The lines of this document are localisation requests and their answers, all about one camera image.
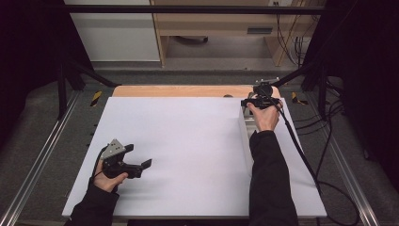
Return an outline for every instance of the black jacket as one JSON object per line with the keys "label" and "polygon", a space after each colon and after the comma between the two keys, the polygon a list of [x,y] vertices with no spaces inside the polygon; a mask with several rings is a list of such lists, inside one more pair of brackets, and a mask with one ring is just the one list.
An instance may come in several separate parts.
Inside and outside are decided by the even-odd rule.
{"label": "black jacket", "polygon": [[[249,226],[298,225],[290,178],[273,131],[254,133],[249,141],[254,160],[249,189]],[[119,195],[90,185],[65,226],[110,226]]]}

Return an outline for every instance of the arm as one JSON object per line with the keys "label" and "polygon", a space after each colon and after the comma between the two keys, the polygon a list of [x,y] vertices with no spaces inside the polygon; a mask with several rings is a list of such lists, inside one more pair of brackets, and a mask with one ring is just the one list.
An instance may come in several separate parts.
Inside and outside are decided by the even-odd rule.
{"label": "arm", "polygon": [[298,225],[287,164],[273,132],[279,121],[274,106],[248,104],[260,133],[249,141],[254,164],[249,189],[249,225]]}
{"label": "arm", "polygon": [[88,190],[81,202],[73,208],[70,219],[65,226],[110,226],[119,195],[113,193],[115,186],[127,178],[127,173],[122,173],[116,178],[109,179],[102,172],[103,161],[99,161],[93,183],[88,185]]}

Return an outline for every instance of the floor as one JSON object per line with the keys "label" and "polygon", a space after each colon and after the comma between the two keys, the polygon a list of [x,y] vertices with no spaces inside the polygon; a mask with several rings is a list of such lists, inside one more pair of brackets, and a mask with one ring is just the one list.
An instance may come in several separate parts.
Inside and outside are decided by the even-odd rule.
{"label": "floor", "polygon": [[[164,68],[151,65],[97,64],[97,72],[104,77],[122,84],[253,84],[258,79],[282,77],[293,71],[296,65],[289,59],[282,67],[276,68],[268,54],[263,39],[239,39],[210,37],[207,43],[199,40],[176,38],[171,41],[168,60]],[[107,88],[89,77],[84,77],[87,85],[78,92],[76,107],[71,113],[52,154],[45,162],[32,193],[19,213],[18,225],[62,225],[65,219],[61,212],[68,192],[71,190],[77,172],[85,157],[86,150],[95,133],[96,125],[103,112],[106,98],[113,89]],[[302,78],[291,81],[279,88],[286,100],[297,99],[311,102],[313,92],[303,92]],[[331,78],[337,86],[340,81]],[[96,106],[90,106],[94,93],[103,92]],[[69,89],[69,96],[76,91]],[[334,92],[327,94],[330,103],[338,100]],[[315,121],[316,112],[311,105],[287,101],[295,127]],[[35,164],[37,156],[50,135],[57,116],[56,84],[52,83],[36,89],[27,98],[22,113],[7,145],[0,152],[0,213],[5,213],[24,178]],[[371,205],[380,225],[399,225],[399,195],[391,187],[378,163],[364,159],[361,145],[344,112],[332,119],[334,140],[339,144],[348,165],[354,172],[362,191]],[[323,123],[298,129],[299,140],[312,167],[316,169],[324,149],[326,137]],[[328,181],[347,191],[339,167],[328,148],[320,180]],[[323,187],[322,199],[328,213],[339,221],[353,222],[355,211],[347,199],[328,187]],[[115,219],[118,223],[125,220]],[[301,225],[316,225],[314,219],[301,219]],[[327,218],[322,225],[336,225]]]}

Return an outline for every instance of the white tabletop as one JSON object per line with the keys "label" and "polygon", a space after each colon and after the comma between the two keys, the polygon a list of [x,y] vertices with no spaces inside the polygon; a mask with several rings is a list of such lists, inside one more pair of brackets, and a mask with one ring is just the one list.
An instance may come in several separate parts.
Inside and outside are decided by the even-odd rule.
{"label": "white tabletop", "polygon": [[[247,218],[250,176],[247,140],[240,128],[240,98],[111,97],[65,205],[63,216],[85,195],[102,147],[113,138],[135,144],[127,164],[152,158],[142,177],[119,186],[114,216],[122,218]],[[286,117],[292,123],[288,109]],[[324,217],[314,182],[283,120],[276,128],[290,170],[300,218]]]}

